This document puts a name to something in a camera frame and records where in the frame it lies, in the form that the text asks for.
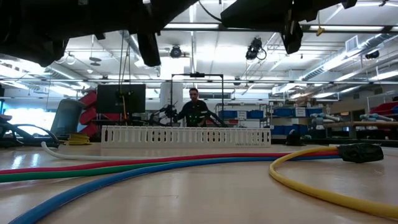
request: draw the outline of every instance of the chair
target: chair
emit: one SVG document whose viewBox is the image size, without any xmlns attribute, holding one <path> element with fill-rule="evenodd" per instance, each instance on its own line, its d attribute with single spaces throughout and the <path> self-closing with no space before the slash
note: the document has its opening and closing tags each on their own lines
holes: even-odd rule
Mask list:
<svg viewBox="0 0 398 224">
<path fill-rule="evenodd" d="M 85 104 L 77 100 L 61 100 L 51 126 L 51 132 L 56 137 L 76 133 L 80 115 L 84 107 Z"/>
</svg>

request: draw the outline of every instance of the white cable tray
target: white cable tray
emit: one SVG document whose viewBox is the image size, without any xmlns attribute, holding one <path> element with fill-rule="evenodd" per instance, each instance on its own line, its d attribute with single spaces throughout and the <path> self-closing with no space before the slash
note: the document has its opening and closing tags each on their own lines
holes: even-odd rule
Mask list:
<svg viewBox="0 0 398 224">
<path fill-rule="evenodd" d="M 102 148 L 270 147 L 267 128 L 169 128 L 103 126 Z"/>
</svg>

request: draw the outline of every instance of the dark jacket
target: dark jacket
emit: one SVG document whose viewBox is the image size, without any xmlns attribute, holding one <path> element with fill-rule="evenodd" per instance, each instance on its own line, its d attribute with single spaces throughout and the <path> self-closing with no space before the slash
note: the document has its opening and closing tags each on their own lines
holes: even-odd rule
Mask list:
<svg viewBox="0 0 398 224">
<path fill-rule="evenodd" d="M 207 105 L 202 100 L 189 101 L 182 107 L 178 114 L 178 120 L 185 118 L 187 127 L 198 127 L 198 124 L 205 118 L 207 111 Z"/>
</svg>

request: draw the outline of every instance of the blue hose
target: blue hose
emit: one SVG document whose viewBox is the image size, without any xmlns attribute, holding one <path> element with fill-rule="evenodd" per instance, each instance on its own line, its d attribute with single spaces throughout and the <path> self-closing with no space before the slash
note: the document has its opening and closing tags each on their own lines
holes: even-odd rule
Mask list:
<svg viewBox="0 0 398 224">
<path fill-rule="evenodd" d="M 23 213 L 22 215 L 15 218 L 13 221 L 9 222 L 9 224 L 36 223 L 42 218 L 46 217 L 48 214 L 56 211 L 66 203 L 71 202 L 72 200 L 75 200 L 81 196 L 84 196 L 90 192 L 101 189 L 108 185 L 128 180 L 130 178 L 137 177 L 142 174 L 150 174 L 170 169 L 178 169 L 178 168 L 191 167 L 191 166 L 202 166 L 208 164 L 218 164 L 226 162 L 274 161 L 276 159 L 278 159 L 278 157 L 234 157 L 234 158 L 208 159 L 200 161 L 176 162 L 172 164 L 129 170 L 122 172 L 120 174 L 114 174 L 110 177 L 94 180 L 89 183 L 85 183 L 77 187 L 74 187 L 70 190 L 64 191 L 48 199 L 47 201 L 41 203 L 40 205 L 30 209 L 29 211 Z M 296 157 L 293 158 L 292 161 L 315 160 L 315 159 L 341 159 L 341 157 L 340 156 Z"/>
</svg>

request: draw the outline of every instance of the red hose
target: red hose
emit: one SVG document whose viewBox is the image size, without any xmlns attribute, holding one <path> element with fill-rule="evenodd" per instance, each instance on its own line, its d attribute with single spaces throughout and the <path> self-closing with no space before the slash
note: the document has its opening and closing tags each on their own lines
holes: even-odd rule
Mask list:
<svg viewBox="0 0 398 224">
<path fill-rule="evenodd" d="M 142 159 L 133 161 L 109 161 L 109 162 L 97 162 L 93 164 L 84 164 L 78 166 L 68 166 L 68 167 L 38 167 L 38 168 L 24 168 L 24 169 L 11 169 L 11 170 L 0 170 L 1 174 L 19 174 L 26 172 L 58 172 L 58 171 L 71 171 L 71 170 L 84 170 L 84 169 L 95 169 L 102 167 L 112 167 L 112 166 L 125 166 L 134 164 L 145 164 L 154 162 L 175 162 L 175 161 L 189 161 L 197 159 L 215 159 L 222 157 L 282 157 L 290 154 L 290 152 L 280 152 L 280 153 L 232 153 L 232 154 L 210 154 L 210 155 L 197 155 L 197 156 L 180 156 L 180 157 L 169 157 L 162 159 Z M 337 151 L 329 152 L 314 152 L 302 155 L 308 156 L 338 156 Z"/>
</svg>

